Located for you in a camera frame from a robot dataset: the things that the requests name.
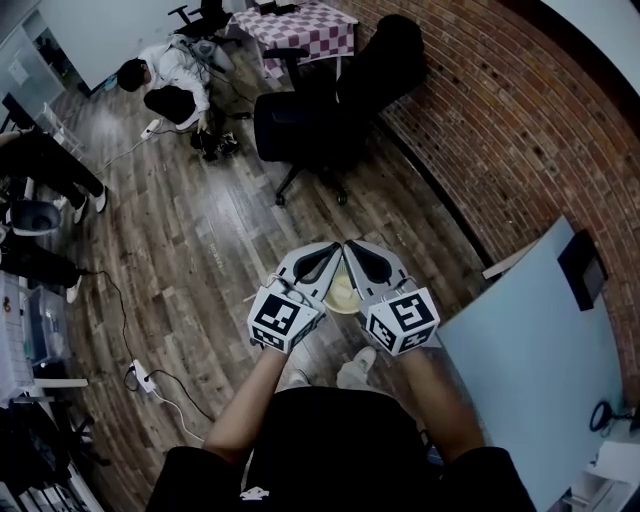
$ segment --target floor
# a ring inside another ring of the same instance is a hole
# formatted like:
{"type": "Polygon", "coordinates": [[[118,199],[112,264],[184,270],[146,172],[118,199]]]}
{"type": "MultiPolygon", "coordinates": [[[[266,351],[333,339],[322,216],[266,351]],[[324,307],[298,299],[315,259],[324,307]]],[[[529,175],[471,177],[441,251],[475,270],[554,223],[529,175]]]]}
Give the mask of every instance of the floor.
{"type": "MultiPolygon", "coordinates": [[[[243,95],[255,98],[280,87],[261,77],[255,56],[245,50],[233,59],[234,83],[243,95]]],[[[228,112],[251,106],[226,84],[216,85],[228,112]]],[[[57,105],[85,142],[94,172],[140,140],[153,119],[141,99],[114,88],[57,105]]],[[[207,414],[217,417],[251,371],[260,349],[247,335],[250,297],[296,247],[355,238],[388,247],[429,288],[444,319],[486,288],[481,263],[461,231],[375,129],[361,161],[343,178],[347,205],[338,206],[333,193],[305,174],[280,208],[274,190],[288,166],[260,161],[251,120],[232,121],[229,128],[242,150],[212,163],[189,147],[186,135],[166,133],[141,144],[100,174],[111,191],[106,212],[92,210],[76,228],[67,207],[66,227],[50,240],[81,267],[109,272],[124,296],[133,356],[147,369],[177,376],[207,414]]],[[[197,442],[171,406],[123,385],[131,356],[122,322],[117,292],[105,276],[85,277],[69,309],[69,335],[71,372],[90,385],[74,398],[96,419],[96,448],[112,461],[93,475],[97,494],[113,510],[133,511],[144,509],[166,452],[197,442]]],[[[286,373],[300,368],[316,384],[334,385],[341,364],[365,344],[353,317],[329,315],[295,349],[286,373]]],[[[179,385],[160,374],[156,381],[160,394],[181,407],[189,428],[206,435],[209,421],[179,385]]],[[[371,382],[412,408],[390,358],[381,354],[371,382]]]]}

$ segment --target office chair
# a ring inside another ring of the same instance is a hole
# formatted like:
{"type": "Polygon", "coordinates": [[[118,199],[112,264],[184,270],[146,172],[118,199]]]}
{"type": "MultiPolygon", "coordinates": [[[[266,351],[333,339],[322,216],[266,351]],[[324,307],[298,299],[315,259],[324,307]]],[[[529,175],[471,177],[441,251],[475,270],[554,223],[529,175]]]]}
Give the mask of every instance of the office chair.
{"type": "Polygon", "coordinates": [[[198,13],[202,15],[202,18],[195,21],[191,21],[189,16],[184,13],[186,8],[187,6],[183,5],[168,13],[169,16],[178,14],[185,22],[185,26],[176,30],[174,34],[181,34],[195,39],[207,38],[219,45],[230,42],[234,42],[238,46],[242,44],[240,39],[230,39],[215,35],[218,30],[227,26],[231,16],[233,16],[224,11],[222,8],[222,0],[202,0],[200,8],[194,9],[189,13],[189,16],[198,13]]]}
{"type": "Polygon", "coordinates": [[[276,191],[276,204],[304,169],[318,174],[347,201],[333,169],[355,161],[366,141],[375,114],[421,83],[427,73],[420,28],[399,15],[381,19],[369,44],[352,61],[336,84],[335,94],[312,94],[300,77],[297,59],[308,57],[301,48],[266,50],[265,59],[280,58],[287,65],[294,92],[260,96],[254,111],[256,146],[260,158],[292,162],[276,191]]]}

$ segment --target hand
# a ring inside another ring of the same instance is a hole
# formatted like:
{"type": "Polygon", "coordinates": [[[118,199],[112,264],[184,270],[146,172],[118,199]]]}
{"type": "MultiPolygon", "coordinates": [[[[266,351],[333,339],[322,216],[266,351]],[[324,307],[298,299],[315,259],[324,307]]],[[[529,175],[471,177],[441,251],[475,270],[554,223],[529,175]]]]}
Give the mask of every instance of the hand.
{"type": "Polygon", "coordinates": [[[198,133],[200,132],[208,132],[211,133],[209,131],[209,121],[207,120],[207,113],[206,112],[202,112],[200,114],[200,119],[198,119],[198,133]]]}

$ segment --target red brick wall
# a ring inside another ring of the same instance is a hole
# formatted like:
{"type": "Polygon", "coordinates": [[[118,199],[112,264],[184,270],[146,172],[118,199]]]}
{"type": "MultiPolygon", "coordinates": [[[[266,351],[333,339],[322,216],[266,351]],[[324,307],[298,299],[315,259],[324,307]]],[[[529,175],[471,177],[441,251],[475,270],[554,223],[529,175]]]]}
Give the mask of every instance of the red brick wall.
{"type": "Polygon", "coordinates": [[[387,14],[422,28],[432,73],[383,118],[495,260],[560,214],[589,229],[610,273],[605,299],[626,396],[639,400],[640,143],[614,104],[566,52],[495,0],[329,3],[360,20],[358,48],[387,14]]]}

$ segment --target white wall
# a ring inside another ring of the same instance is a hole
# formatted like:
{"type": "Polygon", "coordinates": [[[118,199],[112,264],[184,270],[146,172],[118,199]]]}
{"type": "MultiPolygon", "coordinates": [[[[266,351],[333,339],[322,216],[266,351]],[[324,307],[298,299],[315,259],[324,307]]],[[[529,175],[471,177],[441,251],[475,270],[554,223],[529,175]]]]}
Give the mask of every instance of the white wall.
{"type": "Polygon", "coordinates": [[[609,57],[640,94],[640,13],[630,0],[542,0],[609,57]]]}
{"type": "Polygon", "coordinates": [[[42,0],[40,14],[89,89],[184,25],[167,13],[200,0],[42,0]]]}
{"type": "Polygon", "coordinates": [[[38,0],[0,0],[0,42],[31,11],[38,0]]]}
{"type": "Polygon", "coordinates": [[[44,21],[44,18],[40,15],[38,11],[35,11],[31,16],[29,16],[25,22],[22,24],[22,28],[29,36],[29,39],[35,41],[40,34],[42,34],[47,29],[47,24],[44,21]]]}

